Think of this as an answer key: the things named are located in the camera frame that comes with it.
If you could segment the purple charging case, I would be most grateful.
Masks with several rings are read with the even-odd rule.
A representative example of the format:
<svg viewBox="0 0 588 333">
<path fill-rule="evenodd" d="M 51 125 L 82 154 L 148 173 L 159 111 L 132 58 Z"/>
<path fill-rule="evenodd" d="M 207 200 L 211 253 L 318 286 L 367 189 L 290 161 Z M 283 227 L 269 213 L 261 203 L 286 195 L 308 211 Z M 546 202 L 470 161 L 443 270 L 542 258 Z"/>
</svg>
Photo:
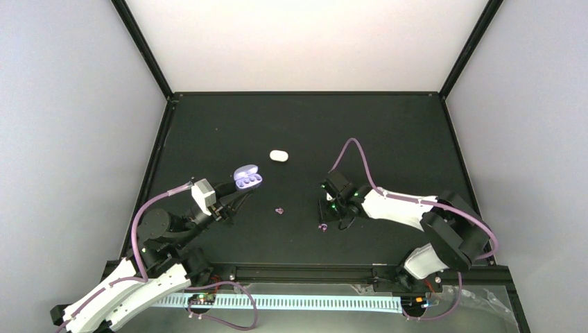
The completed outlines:
<svg viewBox="0 0 588 333">
<path fill-rule="evenodd" d="M 247 164 L 239 167 L 233 173 L 233 180 L 238 191 L 246 191 L 258 187 L 263 178 L 259 174 L 259 167 L 255 164 Z"/>
</svg>

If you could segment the white earbud charging case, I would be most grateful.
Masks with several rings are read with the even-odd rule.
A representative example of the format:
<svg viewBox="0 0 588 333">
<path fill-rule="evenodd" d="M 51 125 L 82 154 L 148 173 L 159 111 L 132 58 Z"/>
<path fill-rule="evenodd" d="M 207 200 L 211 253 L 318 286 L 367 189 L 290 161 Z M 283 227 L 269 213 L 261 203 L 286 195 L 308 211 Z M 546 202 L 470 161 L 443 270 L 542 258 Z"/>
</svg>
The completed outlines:
<svg viewBox="0 0 588 333">
<path fill-rule="evenodd" d="M 281 150 L 271 150 L 269 154 L 269 158 L 274 162 L 287 162 L 289 159 L 289 154 L 286 151 Z"/>
</svg>

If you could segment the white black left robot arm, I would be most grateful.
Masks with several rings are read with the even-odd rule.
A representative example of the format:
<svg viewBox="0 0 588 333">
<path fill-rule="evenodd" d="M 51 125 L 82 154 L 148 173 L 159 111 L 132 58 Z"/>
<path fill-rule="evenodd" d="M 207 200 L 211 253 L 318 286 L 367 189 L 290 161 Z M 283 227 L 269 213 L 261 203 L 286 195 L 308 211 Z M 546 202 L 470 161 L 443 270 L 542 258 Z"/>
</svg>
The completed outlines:
<svg viewBox="0 0 588 333">
<path fill-rule="evenodd" d="M 211 224 L 234 218 L 257 187 L 202 179 L 146 201 L 133 218 L 129 251 L 80 300 L 50 310 L 57 332 L 116 332 L 173 293 L 195 291 L 194 300 L 208 302 L 219 287 L 237 287 L 215 276 L 196 239 Z"/>
</svg>

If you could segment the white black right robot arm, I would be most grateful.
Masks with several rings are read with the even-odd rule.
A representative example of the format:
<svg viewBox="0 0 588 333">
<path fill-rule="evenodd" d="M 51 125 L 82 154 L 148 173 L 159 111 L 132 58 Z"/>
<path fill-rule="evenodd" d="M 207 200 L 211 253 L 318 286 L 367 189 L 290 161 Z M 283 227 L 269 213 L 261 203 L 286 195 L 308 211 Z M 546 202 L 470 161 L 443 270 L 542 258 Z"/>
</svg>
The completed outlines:
<svg viewBox="0 0 588 333">
<path fill-rule="evenodd" d="M 324 222 L 386 220 L 424 233 L 427 243 L 410 251 L 395 271 L 397 285 L 406 291 L 434 273 L 468 271 L 492 239 L 487 224 L 453 192 L 413 196 L 372 185 L 358 187 L 337 170 L 320 186 L 326 192 L 320 201 Z"/>
</svg>

